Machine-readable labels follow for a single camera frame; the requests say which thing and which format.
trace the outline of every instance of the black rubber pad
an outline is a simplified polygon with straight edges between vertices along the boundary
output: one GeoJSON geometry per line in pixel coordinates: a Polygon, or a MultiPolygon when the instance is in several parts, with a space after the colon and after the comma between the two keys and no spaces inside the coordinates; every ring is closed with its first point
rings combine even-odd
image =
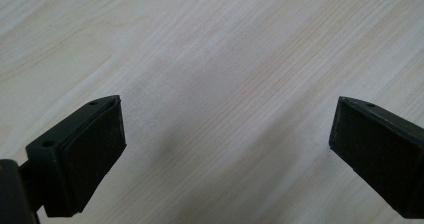
{"type": "Polygon", "coordinates": [[[372,103],[340,97],[330,148],[404,218],[424,218],[424,130],[372,103]]]}
{"type": "Polygon", "coordinates": [[[82,212],[126,147],[119,96],[72,113],[27,146],[49,217],[82,212]]]}

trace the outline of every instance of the hole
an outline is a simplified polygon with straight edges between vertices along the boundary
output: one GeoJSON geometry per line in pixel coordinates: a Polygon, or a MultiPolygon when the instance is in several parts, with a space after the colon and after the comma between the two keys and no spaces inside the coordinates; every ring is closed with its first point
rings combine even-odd
{"type": "Polygon", "coordinates": [[[41,144],[43,147],[51,147],[54,145],[54,141],[45,141],[41,144]]]}

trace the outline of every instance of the black plastic part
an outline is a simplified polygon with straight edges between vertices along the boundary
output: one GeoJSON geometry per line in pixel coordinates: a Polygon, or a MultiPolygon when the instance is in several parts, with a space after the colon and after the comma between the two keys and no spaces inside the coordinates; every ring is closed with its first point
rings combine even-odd
{"type": "Polygon", "coordinates": [[[43,197],[41,196],[37,178],[34,175],[31,165],[28,161],[19,167],[19,172],[24,183],[25,192],[28,197],[28,203],[31,207],[31,210],[36,212],[43,205],[43,197]]]}
{"type": "Polygon", "coordinates": [[[27,201],[18,164],[0,160],[0,223],[36,224],[38,217],[27,201]]]}
{"type": "Polygon", "coordinates": [[[404,218],[424,218],[424,129],[340,97],[330,148],[404,218]]]}
{"type": "Polygon", "coordinates": [[[47,215],[82,212],[125,147],[119,96],[87,103],[30,143],[28,162],[47,215]]]}

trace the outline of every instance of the wood grain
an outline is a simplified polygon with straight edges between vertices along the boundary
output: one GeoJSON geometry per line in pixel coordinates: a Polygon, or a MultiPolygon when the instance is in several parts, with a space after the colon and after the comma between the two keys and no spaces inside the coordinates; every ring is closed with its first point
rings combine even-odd
{"type": "Polygon", "coordinates": [[[420,223],[328,148],[338,96],[424,126],[424,0],[0,0],[0,158],[122,99],[128,148],[42,223],[420,223]]]}

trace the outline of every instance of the light wood surface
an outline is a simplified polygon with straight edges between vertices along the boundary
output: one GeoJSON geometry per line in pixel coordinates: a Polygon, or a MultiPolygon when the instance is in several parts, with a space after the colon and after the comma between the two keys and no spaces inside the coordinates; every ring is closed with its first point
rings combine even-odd
{"type": "Polygon", "coordinates": [[[421,223],[328,137],[341,95],[424,126],[424,0],[0,0],[0,50],[0,158],[122,99],[124,154],[42,223],[421,223]]]}

